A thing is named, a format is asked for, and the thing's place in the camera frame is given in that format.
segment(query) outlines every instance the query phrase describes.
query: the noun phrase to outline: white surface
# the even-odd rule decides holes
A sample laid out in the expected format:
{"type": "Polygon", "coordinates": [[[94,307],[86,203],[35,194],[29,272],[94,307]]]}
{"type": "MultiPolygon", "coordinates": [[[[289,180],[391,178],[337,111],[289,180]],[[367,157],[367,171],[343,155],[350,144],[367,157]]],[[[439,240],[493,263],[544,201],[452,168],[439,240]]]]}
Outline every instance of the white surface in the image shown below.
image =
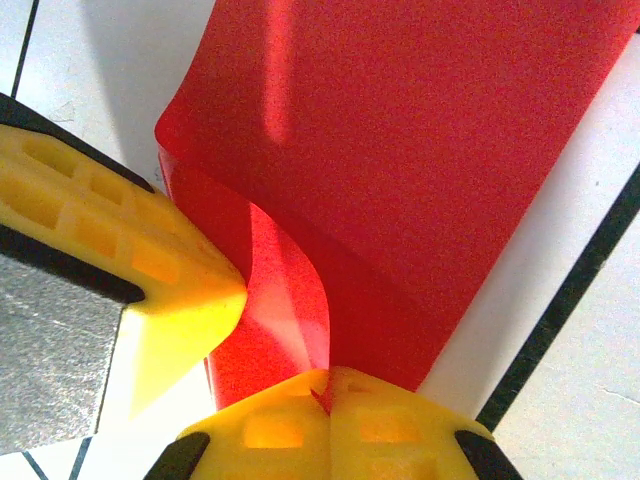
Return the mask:
{"type": "Polygon", "coordinates": [[[11,94],[32,0],[0,0],[0,92],[11,94]]]}
{"type": "Polygon", "coordinates": [[[39,480],[38,475],[21,453],[0,456],[0,478],[2,480],[39,480]]]}
{"type": "Polygon", "coordinates": [[[73,464],[82,440],[60,442],[31,450],[31,456],[38,463],[48,480],[69,480],[73,464]]]}
{"type": "Polygon", "coordinates": [[[634,35],[420,392],[478,414],[638,163],[634,35]]]}
{"type": "MultiPolygon", "coordinates": [[[[153,127],[188,68],[212,4],[41,0],[18,99],[158,185],[153,127]]],[[[0,75],[11,63],[6,59],[17,63],[30,7],[30,1],[0,0],[0,75]]],[[[636,35],[438,360],[423,388],[430,397],[474,415],[491,393],[640,161],[639,80],[636,35]]],[[[498,429],[502,446],[530,478],[640,478],[631,463],[637,436],[612,437],[634,420],[638,430],[637,405],[628,399],[637,401],[640,377],[633,360],[640,272],[632,261],[639,245],[637,233],[627,238],[635,244],[625,239],[627,247],[616,251],[618,263],[609,261],[554,344],[556,353],[545,357],[498,429]],[[624,278],[635,288],[627,295],[615,287],[624,278]],[[597,293],[602,282],[609,291],[597,293]],[[627,353],[612,350],[616,345],[627,353]],[[592,446],[580,452],[577,440],[592,446]],[[608,477],[616,465],[625,473],[608,477]]],[[[210,411],[199,366],[134,430],[98,435],[80,480],[141,479],[183,426],[210,411]]],[[[64,478],[78,444],[34,456],[51,480],[64,478]],[[67,453],[60,453],[64,448],[67,453]]],[[[21,455],[8,455],[0,457],[4,478],[36,476],[21,455]]]]}
{"type": "Polygon", "coordinates": [[[639,323],[636,217],[496,429],[524,478],[640,478],[639,323]]]}
{"type": "Polygon", "coordinates": [[[18,100],[163,188],[153,129],[213,0],[41,0],[18,100]]]}

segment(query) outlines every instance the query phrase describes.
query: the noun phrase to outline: red plastic sheet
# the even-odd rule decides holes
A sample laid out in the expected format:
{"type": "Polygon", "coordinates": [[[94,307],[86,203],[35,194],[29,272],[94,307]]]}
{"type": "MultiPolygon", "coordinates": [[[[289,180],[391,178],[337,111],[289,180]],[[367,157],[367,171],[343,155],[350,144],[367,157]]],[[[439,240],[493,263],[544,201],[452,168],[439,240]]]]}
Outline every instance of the red plastic sheet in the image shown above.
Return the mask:
{"type": "Polygon", "coordinates": [[[219,406],[328,364],[415,389],[638,23],[636,0],[218,0],[156,136],[249,285],[219,406]]]}

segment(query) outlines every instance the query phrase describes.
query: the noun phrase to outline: yellow rubber pad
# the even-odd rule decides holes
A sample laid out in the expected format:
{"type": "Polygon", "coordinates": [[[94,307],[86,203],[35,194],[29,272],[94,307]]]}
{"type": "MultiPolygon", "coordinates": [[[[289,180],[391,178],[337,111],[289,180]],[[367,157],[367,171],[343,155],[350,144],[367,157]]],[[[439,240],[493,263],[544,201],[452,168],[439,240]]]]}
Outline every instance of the yellow rubber pad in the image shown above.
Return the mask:
{"type": "Polygon", "coordinates": [[[238,402],[181,437],[211,438],[191,480],[477,480],[458,430],[493,440],[479,423],[415,393],[335,367],[238,402]],[[328,383],[330,416],[311,394],[328,383]]]}
{"type": "Polygon", "coordinates": [[[0,222],[144,291],[123,312],[107,392],[127,416],[219,345],[244,308],[239,272],[166,196],[53,137],[0,125],[0,222]]]}

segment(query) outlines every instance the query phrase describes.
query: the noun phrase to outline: black rubber tip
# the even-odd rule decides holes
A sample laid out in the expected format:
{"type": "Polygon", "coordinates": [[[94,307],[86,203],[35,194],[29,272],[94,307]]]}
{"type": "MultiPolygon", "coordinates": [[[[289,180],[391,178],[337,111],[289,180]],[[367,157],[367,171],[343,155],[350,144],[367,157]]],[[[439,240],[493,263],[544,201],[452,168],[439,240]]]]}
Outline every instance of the black rubber tip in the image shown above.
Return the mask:
{"type": "Polygon", "coordinates": [[[144,480],[189,480],[209,441],[206,433],[195,432],[169,444],[144,480]]]}
{"type": "Polygon", "coordinates": [[[455,436],[478,480],[522,480],[495,442],[467,430],[459,430],[455,436]]]}

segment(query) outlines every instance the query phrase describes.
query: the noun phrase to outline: yellow clamp jaw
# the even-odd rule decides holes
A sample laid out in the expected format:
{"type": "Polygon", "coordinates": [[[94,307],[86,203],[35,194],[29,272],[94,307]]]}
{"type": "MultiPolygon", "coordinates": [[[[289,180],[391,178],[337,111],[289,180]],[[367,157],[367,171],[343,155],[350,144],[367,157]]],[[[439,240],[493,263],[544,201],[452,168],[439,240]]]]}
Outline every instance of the yellow clamp jaw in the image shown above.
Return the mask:
{"type": "Polygon", "coordinates": [[[395,385],[335,367],[300,374],[192,425],[145,478],[521,477],[479,423],[395,385]],[[318,401],[318,394],[328,395],[329,402],[318,401]]]}
{"type": "Polygon", "coordinates": [[[114,415],[147,407],[244,308],[239,272],[166,196],[51,136],[0,125],[0,223],[144,292],[122,314],[105,401],[114,415]]]}

